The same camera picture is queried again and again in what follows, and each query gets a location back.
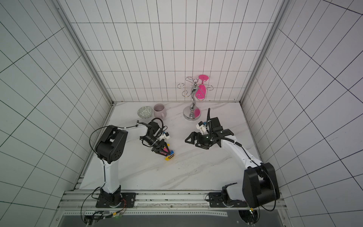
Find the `yellow lego brick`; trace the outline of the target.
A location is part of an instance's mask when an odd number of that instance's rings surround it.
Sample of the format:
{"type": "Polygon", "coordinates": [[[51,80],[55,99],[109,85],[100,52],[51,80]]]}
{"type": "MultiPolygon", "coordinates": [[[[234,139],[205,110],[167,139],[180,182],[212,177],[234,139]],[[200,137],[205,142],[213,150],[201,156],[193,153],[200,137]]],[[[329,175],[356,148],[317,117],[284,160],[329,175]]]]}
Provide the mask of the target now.
{"type": "Polygon", "coordinates": [[[165,157],[165,160],[171,160],[173,157],[175,156],[175,154],[171,154],[165,157]]]}

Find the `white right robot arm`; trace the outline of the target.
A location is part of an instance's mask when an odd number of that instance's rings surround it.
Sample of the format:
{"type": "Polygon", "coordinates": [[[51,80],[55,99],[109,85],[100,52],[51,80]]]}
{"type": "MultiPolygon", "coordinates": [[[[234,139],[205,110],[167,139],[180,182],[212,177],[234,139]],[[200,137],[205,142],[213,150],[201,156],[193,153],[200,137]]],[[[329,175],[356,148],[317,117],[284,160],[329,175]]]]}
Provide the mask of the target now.
{"type": "Polygon", "coordinates": [[[185,139],[202,149],[218,145],[237,161],[243,171],[242,201],[250,208],[258,208],[280,199],[276,171],[272,164],[263,163],[238,142],[230,129],[224,129],[217,117],[197,124],[199,132],[191,132],[185,139]]]}

